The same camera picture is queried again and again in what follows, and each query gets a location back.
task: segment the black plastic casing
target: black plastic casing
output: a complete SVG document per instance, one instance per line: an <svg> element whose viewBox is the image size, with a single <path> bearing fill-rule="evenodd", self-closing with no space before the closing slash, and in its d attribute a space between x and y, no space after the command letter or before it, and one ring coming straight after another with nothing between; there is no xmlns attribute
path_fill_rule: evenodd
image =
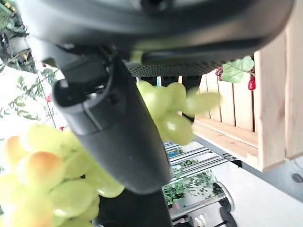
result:
<svg viewBox="0 0 303 227"><path fill-rule="evenodd" d="M55 105L100 165L127 189L152 193L171 179L171 168L156 125L118 58L108 69L105 90L78 102L65 80L53 87Z"/></svg>

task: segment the artificial grape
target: artificial grape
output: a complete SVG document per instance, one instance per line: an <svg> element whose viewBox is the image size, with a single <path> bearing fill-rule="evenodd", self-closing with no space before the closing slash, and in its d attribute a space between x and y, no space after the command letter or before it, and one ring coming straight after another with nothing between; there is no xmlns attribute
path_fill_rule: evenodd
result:
<svg viewBox="0 0 303 227"><path fill-rule="evenodd" d="M98 191L99 195L106 198L114 198L120 195L124 186L112 178L103 168L97 164L85 174L88 183Z"/></svg>
<svg viewBox="0 0 303 227"><path fill-rule="evenodd" d="M10 137L4 145L4 165L6 169L14 169L19 161L30 155L19 141L20 136Z"/></svg>
<svg viewBox="0 0 303 227"><path fill-rule="evenodd" d="M91 202L90 206L86 209L86 211L84 211L83 213L78 215L78 218L87 220L87 221L91 221L91 220L95 219L99 213L99 202L100 202L100 198L98 195L97 198L95 198Z"/></svg>
<svg viewBox="0 0 303 227"><path fill-rule="evenodd" d="M64 171L64 163L58 156L35 152L19 163L16 174L27 187L47 191L63 180Z"/></svg>
<svg viewBox="0 0 303 227"><path fill-rule="evenodd" d="M61 158L71 154L71 150L64 143L63 132L46 125L33 125L21 136L21 144L30 152L45 151Z"/></svg>
<svg viewBox="0 0 303 227"><path fill-rule="evenodd" d="M78 216L89 207L94 195L94 189L85 181L64 182L50 193L53 213L63 218Z"/></svg>
<svg viewBox="0 0 303 227"><path fill-rule="evenodd" d="M52 227L59 227L66 221L66 218L58 217L53 215L53 226Z"/></svg>
<svg viewBox="0 0 303 227"><path fill-rule="evenodd" d="M177 113L167 115L163 127L167 136L177 144L186 145L194 139L191 122Z"/></svg>
<svg viewBox="0 0 303 227"><path fill-rule="evenodd" d="M190 94L186 97L185 106L182 108L182 112L189 117L194 117L196 114L204 114L217 105L220 104L220 94L215 92L203 93L203 94Z"/></svg>
<svg viewBox="0 0 303 227"><path fill-rule="evenodd" d="M45 195L27 195L5 210L6 227L51 227L52 203Z"/></svg>
<svg viewBox="0 0 303 227"><path fill-rule="evenodd" d="M183 84L171 83L168 85L169 95L172 98L171 109L172 111L181 110L185 105L186 90Z"/></svg>
<svg viewBox="0 0 303 227"><path fill-rule="evenodd" d="M171 105L171 96L167 87L156 88L153 92L144 95L143 100L153 120L164 117Z"/></svg>
<svg viewBox="0 0 303 227"><path fill-rule="evenodd" d="M80 218L74 218L72 220L66 221L60 227L93 227L93 225L86 220Z"/></svg>
<svg viewBox="0 0 303 227"><path fill-rule="evenodd" d="M85 175L91 168L91 157L86 151L73 153L65 162L65 178L75 179Z"/></svg>
<svg viewBox="0 0 303 227"><path fill-rule="evenodd" d="M16 181L16 175L12 173L0 174L0 204L15 189Z"/></svg>
<svg viewBox="0 0 303 227"><path fill-rule="evenodd" d="M146 94L153 92L155 88L148 82L141 80L137 83L138 90L142 96L145 96Z"/></svg>

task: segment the mesh grille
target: mesh grille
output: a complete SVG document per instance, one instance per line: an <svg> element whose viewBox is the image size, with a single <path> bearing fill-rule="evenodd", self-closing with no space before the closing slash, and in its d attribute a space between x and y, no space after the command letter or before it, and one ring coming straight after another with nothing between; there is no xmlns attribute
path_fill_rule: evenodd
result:
<svg viewBox="0 0 303 227"><path fill-rule="evenodd" d="M226 63L226 61L202 61L174 65L127 64L127 67L133 77L176 77L207 74L212 70L221 67L224 63Z"/></svg>

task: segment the wooden plank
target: wooden plank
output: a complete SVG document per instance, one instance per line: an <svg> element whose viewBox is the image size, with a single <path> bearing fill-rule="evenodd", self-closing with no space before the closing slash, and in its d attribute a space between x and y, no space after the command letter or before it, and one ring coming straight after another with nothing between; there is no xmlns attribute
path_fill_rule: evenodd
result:
<svg viewBox="0 0 303 227"><path fill-rule="evenodd" d="M250 74L246 73L242 81L233 84L236 126L253 131L252 91L248 89Z"/></svg>
<svg viewBox="0 0 303 227"><path fill-rule="evenodd" d="M210 128L219 133L234 138L235 140L241 141L255 148L258 148L258 135L255 132L237 128L222 122L217 122L211 119L205 119L201 117L197 117L196 122L199 122L201 125L207 128Z"/></svg>
<svg viewBox="0 0 303 227"><path fill-rule="evenodd" d="M218 77L215 74L216 70L211 71L210 73L206 74L206 82L207 82L207 88L208 92L219 92L218 88ZM220 113L220 107L215 107L212 110L210 110L210 118L216 121L221 121L221 113Z"/></svg>
<svg viewBox="0 0 303 227"><path fill-rule="evenodd" d="M303 1L297 1L287 27L287 79L286 79L286 157L303 155Z"/></svg>
<svg viewBox="0 0 303 227"><path fill-rule="evenodd" d="M220 134L214 130L208 129L201 125L199 122L195 122L193 127L194 133L197 136L212 143L213 145L251 165L252 167L259 169L257 148L234 140L233 138Z"/></svg>
<svg viewBox="0 0 303 227"><path fill-rule="evenodd" d="M285 160L286 35L255 53L258 113L259 168Z"/></svg>
<svg viewBox="0 0 303 227"><path fill-rule="evenodd" d="M220 95L223 97L220 102L221 120L223 123L235 126L232 83L218 81L218 87Z"/></svg>
<svg viewBox="0 0 303 227"><path fill-rule="evenodd" d="M207 93L208 92L207 82L206 82L206 75L203 75L202 78L201 78L201 83L200 83L200 86L199 86L199 90L200 90L200 93ZM203 114L203 117L210 118L210 112L209 111L205 112L205 114Z"/></svg>

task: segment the metal rod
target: metal rod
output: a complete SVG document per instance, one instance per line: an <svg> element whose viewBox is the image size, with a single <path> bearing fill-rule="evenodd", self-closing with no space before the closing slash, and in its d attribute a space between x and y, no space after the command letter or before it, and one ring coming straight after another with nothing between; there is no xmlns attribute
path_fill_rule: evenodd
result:
<svg viewBox="0 0 303 227"><path fill-rule="evenodd" d="M217 155L214 156L214 157L210 157L210 158L205 159L205 160L203 160L201 162L196 162L196 163L194 163L192 165L183 167L182 168L182 172L186 172L188 170L195 169L196 167L202 166L203 164L208 164L210 161L217 161L217 160L220 160L220 159L222 159L222 158L220 156L217 156Z"/></svg>
<svg viewBox="0 0 303 227"><path fill-rule="evenodd" d="M212 151L208 148L199 148L199 149L195 149L195 150L183 153L180 156L174 156L169 161L170 161L171 165L174 165L174 164L178 164L180 162L186 161L189 158L193 158L193 157L196 157L199 155L204 155L204 154L207 154L210 152L212 152Z"/></svg>
<svg viewBox="0 0 303 227"><path fill-rule="evenodd" d="M208 165L205 166L204 168L201 168L201 169L198 169L198 170L189 171L189 172L186 172L186 173L181 173L181 174L180 174L180 178L175 178L175 177L172 178L171 181L170 181L167 185L176 183L176 182L182 180L182 179L185 178L185 177L195 176L195 175L197 175L197 174L200 174L200 173L204 172L204 171L207 170L207 169L216 167L216 166L221 165L221 164L226 163L226 162L229 162L229 160L223 158L223 159L220 159L220 160L218 160L218 161L216 161L216 162L214 162L214 163L208 164Z"/></svg>
<svg viewBox="0 0 303 227"><path fill-rule="evenodd" d="M212 205L216 202L219 202L220 200L225 199L225 198L226 198L226 195L224 193L221 193L221 194L216 195L212 198L209 198L209 199L206 199L206 200L203 200L203 201L200 201L200 202L196 202L196 203L194 203L194 204L192 204L188 207L180 209L177 212L171 212L170 213L170 218L172 220L177 219L177 218L182 217L186 214L189 214L189 213L191 213L195 210L199 210L203 207L207 207L207 206Z"/></svg>

